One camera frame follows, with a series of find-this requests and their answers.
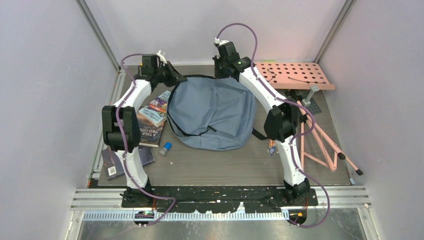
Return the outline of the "blue grey student backpack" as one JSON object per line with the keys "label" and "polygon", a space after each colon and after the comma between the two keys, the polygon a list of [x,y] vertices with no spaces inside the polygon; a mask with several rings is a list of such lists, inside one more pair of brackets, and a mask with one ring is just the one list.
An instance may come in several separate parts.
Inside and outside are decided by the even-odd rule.
{"label": "blue grey student backpack", "polygon": [[267,137],[254,129],[254,94],[233,78],[188,75],[170,93],[167,121],[185,145],[202,150],[242,148],[251,136]]}

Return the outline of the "dark Tale of Two Cities book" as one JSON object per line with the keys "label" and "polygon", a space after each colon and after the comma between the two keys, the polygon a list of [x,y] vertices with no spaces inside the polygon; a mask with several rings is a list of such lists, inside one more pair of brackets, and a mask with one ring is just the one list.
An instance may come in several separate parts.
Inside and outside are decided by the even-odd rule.
{"label": "dark Tale of Two Cities book", "polygon": [[163,122],[159,126],[155,126],[143,115],[136,115],[140,131],[140,146],[158,148],[163,136],[164,125]]}

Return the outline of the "orange triangular sticker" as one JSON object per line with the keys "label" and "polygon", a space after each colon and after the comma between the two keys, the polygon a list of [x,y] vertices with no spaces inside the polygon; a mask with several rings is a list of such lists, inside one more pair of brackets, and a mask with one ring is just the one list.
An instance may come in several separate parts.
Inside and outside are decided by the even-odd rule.
{"label": "orange triangular sticker", "polygon": [[272,139],[269,139],[268,148],[271,149],[271,148],[274,148],[275,146],[276,146],[275,141]]}

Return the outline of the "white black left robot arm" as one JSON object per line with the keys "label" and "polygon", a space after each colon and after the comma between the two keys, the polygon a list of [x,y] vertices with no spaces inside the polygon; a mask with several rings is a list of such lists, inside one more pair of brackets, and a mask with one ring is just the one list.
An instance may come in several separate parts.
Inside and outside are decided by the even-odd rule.
{"label": "white black left robot arm", "polygon": [[159,84],[172,87],[187,79],[175,70],[161,51],[139,56],[138,76],[130,77],[130,87],[117,102],[101,110],[102,136],[104,144],[115,152],[123,167],[127,185],[123,196],[135,200],[141,207],[148,207],[158,197],[150,190],[150,180],[141,163],[137,111]]}

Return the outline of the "blue capped glue stick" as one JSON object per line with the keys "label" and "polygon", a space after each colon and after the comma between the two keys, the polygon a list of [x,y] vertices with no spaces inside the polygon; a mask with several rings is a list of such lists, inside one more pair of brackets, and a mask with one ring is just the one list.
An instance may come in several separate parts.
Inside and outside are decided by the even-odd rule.
{"label": "blue capped glue stick", "polygon": [[167,155],[167,153],[168,153],[168,151],[171,149],[171,147],[172,147],[172,144],[170,143],[170,142],[166,142],[165,144],[164,144],[164,146],[162,147],[162,149],[159,151],[159,153],[162,155],[162,156],[166,156]]}

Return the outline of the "grey lego plate with post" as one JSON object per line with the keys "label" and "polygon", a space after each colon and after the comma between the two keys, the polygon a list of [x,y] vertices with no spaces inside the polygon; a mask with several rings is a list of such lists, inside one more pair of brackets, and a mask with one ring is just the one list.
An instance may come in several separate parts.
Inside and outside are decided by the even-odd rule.
{"label": "grey lego plate with post", "polygon": [[313,115],[320,114],[322,112],[321,108],[318,106],[317,102],[314,100],[313,96],[315,93],[319,92],[320,88],[317,85],[312,85],[309,87],[308,93],[299,94],[295,91],[295,97],[299,99],[301,104],[308,109]]}

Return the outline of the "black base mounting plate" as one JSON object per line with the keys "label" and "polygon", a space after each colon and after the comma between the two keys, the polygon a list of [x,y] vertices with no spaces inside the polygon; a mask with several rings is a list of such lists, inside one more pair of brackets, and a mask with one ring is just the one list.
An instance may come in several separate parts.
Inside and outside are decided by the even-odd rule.
{"label": "black base mounting plate", "polygon": [[160,213],[213,214],[276,213],[280,207],[315,207],[318,199],[314,189],[299,198],[290,197],[277,186],[154,186],[147,190],[156,198],[139,190],[127,188],[120,193],[123,208],[152,208]]}

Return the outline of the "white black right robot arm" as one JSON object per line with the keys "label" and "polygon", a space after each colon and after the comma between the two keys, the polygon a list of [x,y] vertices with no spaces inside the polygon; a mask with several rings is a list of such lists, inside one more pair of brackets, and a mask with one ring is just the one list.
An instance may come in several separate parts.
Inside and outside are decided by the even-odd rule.
{"label": "white black right robot arm", "polygon": [[263,125],[266,136],[275,142],[284,171],[284,199],[299,205],[310,190],[297,150],[296,133],[299,104],[287,100],[261,75],[249,57],[240,57],[233,42],[214,41],[215,77],[233,78],[245,86],[267,112]]}

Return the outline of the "dark blue galaxy cover book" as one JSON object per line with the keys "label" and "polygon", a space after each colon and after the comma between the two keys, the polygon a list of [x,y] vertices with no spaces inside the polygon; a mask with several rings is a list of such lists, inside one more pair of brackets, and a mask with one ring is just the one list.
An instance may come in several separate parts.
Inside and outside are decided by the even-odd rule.
{"label": "dark blue galaxy cover book", "polygon": [[[155,162],[155,158],[150,147],[140,145],[138,152],[140,162],[143,167]],[[119,157],[109,147],[101,151],[101,156],[107,180],[112,180],[125,174]]]}

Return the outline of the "colourful treehouse paperback book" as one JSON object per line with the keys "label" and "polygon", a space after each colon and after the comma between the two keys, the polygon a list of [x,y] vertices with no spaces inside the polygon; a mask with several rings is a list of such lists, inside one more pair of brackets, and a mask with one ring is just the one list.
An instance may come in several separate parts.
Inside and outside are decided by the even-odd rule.
{"label": "colourful treehouse paperback book", "polygon": [[170,95],[171,92],[169,90],[164,91],[148,105],[142,107],[138,113],[155,127],[159,127],[167,120],[167,107]]}

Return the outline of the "pink perforated music stand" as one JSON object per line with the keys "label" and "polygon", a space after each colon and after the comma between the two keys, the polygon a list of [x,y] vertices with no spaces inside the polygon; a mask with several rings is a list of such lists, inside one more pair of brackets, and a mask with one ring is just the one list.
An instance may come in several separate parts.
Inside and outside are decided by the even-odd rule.
{"label": "pink perforated music stand", "polygon": [[[287,90],[298,104],[301,104],[295,96],[308,93],[310,86],[317,85],[319,91],[335,90],[336,86],[329,82],[319,64],[314,62],[258,62],[260,74],[272,87],[280,90]],[[324,160],[321,160],[305,152],[305,137],[300,137],[300,164],[303,167],[305,159],[310,159],[318,164],[329,168],[332,172],[337,170],[338,161],[346,161],[356,172],[362,176],[364,173],[358,168],[333,141],[329,135],[316,123],[311,134],[318,145]]]}

